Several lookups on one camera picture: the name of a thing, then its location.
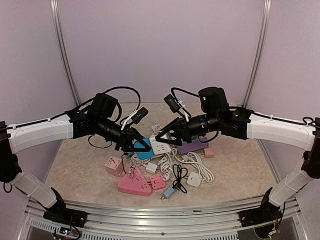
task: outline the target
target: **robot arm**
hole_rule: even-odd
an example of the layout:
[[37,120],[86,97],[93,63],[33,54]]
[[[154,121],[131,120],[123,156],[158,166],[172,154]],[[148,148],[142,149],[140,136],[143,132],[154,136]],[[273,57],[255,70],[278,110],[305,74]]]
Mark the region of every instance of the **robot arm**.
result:
[[[17,153],[40,144],[98,134],[106,141],[116,143],[115,149],[124,152],[148,152],[149,145],[143,141],[143,136],[129,125],[119,125],[109,120],[113,115],[118,100],[112,96],[98,93],[91,105],[78,109],[74,108],[58,117],[28,122],[11,124],[0,122],[0,181],[10,183],[28,197],[39,202],[50,213],[44,217],[61,222],[64,219],[77,220],[75,226],[83,227],[86,213],[66,208],[62,197],[53,189],[46,187],[35,176],[22,169],[18,164]],[[137,124],[148,113],[143,107],[132,122]],[[134,147],[138,141],[143,147]]]
[[[176,118],[156,136],[158,142],[181,146],[194,136],[220,131],[237,139],[260,139],[296,146],[305,150],[304,163],[289,173],[275,188],[264,195],[259,208],[240,213],[243,227],[273,221],[280,206],[313,179],[320,178],[320,118],[303,121],[263,115],[243,107],[229,107],[222,88],[208,87],[199,91],[203,115]],[[164,98],[173,112],[182,106],[172,95]],[[172,139],[162,136],[170,133]]]

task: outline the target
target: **table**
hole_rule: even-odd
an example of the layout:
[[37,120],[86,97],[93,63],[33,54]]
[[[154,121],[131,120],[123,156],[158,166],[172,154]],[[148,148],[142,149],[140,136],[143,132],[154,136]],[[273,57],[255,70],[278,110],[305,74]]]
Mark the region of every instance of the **table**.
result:
[[[128,115],[136,107],[136,103],[121,105],[123,116]],[[152,134],[152,125],[165,126],[177,117],[165,103],[142,103],[141,106],[147,108],[149,114],[133,127],[146,138]],[[188,103],[187,108],[193,116],[203,114],[199,103]],[[94,136],[91,141],[98,146],[109,144],[99,136]],[[200,187],[192,188],[187,186],[184,179],[182,183],[188,193],[177,191],[171,198],[163,200],[160,197],[166,188],[153,191],[149,197],[122,193],[118,192],[120,178],[110,175],[104,166],[110,156],[121,157],[122,151],[115,151],[114,146],[115,144],[107,149],[91,147],[88,144],[88,137],[64,140],[48,173],[46,185],[55,188],[65,200],[139,208],[198,206],[233,201],[263,195],[267,189],[276,185],[255,140],[219,135],[209,144],[215,156],[203,158],[203,163],[215,176],[214,182],[202,182]],[[145,173],[144,169],[140,167],[148,180],[151,174]],[[197,172],[192,166],[188,166],[188,169]]]

